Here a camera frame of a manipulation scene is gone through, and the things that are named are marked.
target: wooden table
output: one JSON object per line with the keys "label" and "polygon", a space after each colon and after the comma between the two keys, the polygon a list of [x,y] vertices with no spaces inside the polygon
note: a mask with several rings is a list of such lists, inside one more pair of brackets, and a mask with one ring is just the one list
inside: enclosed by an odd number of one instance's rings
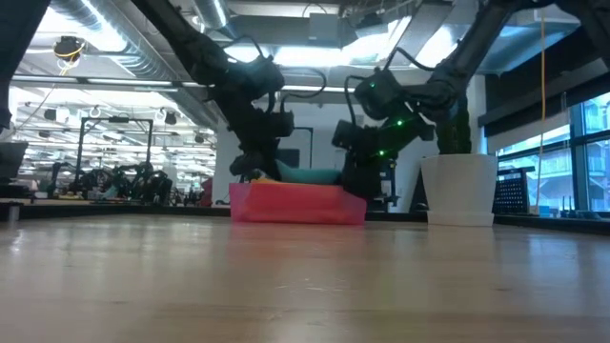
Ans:
{"label": "wooden table", "polygon": [[2,342],[608,342],[610,240],[113,216],[0,231]]}

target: window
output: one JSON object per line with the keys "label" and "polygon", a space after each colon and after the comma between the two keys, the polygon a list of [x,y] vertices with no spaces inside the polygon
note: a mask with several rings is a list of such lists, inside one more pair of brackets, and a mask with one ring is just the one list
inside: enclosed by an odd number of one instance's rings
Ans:
{"label": "window", "polygon": [[[513,168],[534,167],[538,169],[538,155],[533,154],[512,160],[499,162],[500,170]],[[538,191],[538,172],[527,173],[527,188],[530,196],[530,205],[536,205]],[[542,156],[542,170],[540,173],[540,200],[541,206],[551,209],[569,210],[570,201],[574,208],[574,185],[572,181],[572,155],[569,149],[546,152]]]}
{"label": "window", "polygon": [[[567,141],[570,139],[570,126],[564,125],[560,128],[556,128],[544,134],[543,145],[557,143],[561,141]],[[509,153],[515,153],[520,151],[526,151],[532,148],[538,148],[540,146],[540,136],[526,139],[512,146],[498,150],[498,156],[503,156]]]}
{"label": "window", "polygon": [[610,130],[610,93],[585,101],[582,110],[586,134]]}
{"label": "window", "polygon": [[610,140],[587,145],[589,209],[610,211]]}

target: ductwork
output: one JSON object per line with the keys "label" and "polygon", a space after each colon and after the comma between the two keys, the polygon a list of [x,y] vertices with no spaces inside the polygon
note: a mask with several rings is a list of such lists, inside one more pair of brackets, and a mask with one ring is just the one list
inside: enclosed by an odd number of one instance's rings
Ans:
{"label": "ductwork", "polygon": [[231,15],[224,0],[193,0],[194,10],[206,29],[217,30],[229,38],[237,38],[229,23]]}
{"label": "ductwork", "polygon": [[[138,78],[175,80],[177,74],[113,1],[52,0],[51,8],[82,25],[87,40],[106,52],[120,52],[112,60]],[[189,91],[163,93],[196,125],[215,130],[218,117],[208,104]]]}

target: white planter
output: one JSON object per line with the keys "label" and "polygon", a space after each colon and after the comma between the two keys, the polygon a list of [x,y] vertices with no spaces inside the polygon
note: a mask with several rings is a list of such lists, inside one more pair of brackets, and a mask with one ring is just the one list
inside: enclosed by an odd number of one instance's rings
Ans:
{"label": "white planter", "polygon": [[484,154],[451,154],[421,161],[428,198],[428,224],[489,227],[498,159]]}

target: pink plastic bin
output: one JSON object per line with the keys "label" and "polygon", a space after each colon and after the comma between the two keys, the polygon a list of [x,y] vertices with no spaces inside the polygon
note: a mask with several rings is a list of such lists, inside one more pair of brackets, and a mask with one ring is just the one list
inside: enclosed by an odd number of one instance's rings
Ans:
{"label": "pink plastic bin", "polygon": [[366,201],[339,186],[233,183],[229,193],[236,222],[364,224]]}

